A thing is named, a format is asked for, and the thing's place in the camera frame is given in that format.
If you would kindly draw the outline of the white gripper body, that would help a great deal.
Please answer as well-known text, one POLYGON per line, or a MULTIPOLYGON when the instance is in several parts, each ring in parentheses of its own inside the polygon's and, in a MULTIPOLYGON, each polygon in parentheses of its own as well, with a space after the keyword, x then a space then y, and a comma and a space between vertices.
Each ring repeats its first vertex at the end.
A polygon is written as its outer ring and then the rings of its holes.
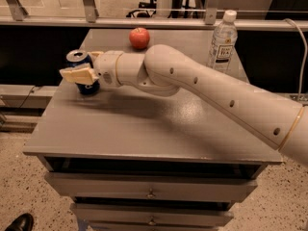
POLYGON ((116 66, 123 51, 107 51, 100 54, 94 61, 93 67, 99 76, 100 82, 107 87, 120 87, 116 66))

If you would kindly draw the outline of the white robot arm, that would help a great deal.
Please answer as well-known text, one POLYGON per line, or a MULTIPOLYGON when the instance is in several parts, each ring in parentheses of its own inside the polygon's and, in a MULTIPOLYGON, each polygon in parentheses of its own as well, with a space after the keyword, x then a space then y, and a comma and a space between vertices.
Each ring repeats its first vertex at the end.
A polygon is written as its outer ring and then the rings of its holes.
POLYGON ((182 52, 157 44, 143 53, 82 53, 91 63, 60 70, 70 83, 132 86, 171 96, 185 89, 233 119, 269 147, 308 166, 308 107, 197 63, 182 52))

